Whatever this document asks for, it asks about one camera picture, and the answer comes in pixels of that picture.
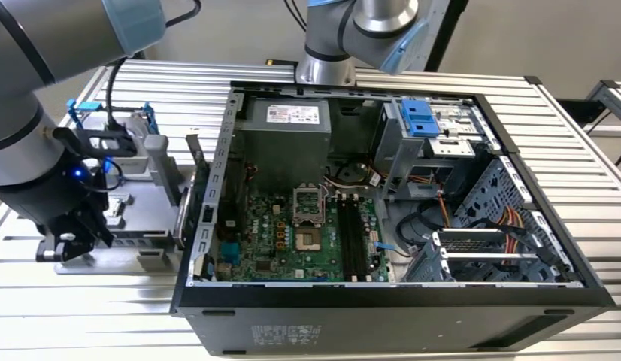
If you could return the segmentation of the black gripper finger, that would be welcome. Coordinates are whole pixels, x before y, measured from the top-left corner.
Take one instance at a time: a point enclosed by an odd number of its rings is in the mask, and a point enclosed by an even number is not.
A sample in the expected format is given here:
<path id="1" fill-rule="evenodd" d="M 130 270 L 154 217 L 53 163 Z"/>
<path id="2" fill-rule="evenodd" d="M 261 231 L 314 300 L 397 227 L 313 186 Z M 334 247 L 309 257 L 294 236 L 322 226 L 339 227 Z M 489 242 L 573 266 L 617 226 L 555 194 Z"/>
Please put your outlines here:
<path id="1" fill-rule="evenodd" d="M 108 197 L 105 194 L 88 194 L 80 202 L 77 218 L 88 228 L 90 234 L 97 238 L 106 247 L 113 245 L 113 234 L 108 229 L 106 217 L 104 212 L 108 209 Z"/>
<path id="2" fill-rule="evenodd" d="M 94 249 L 94 238 L 78 233 L 46 235 L 38 242 L 34 254 L 36 262 L 66 262 Z"/>

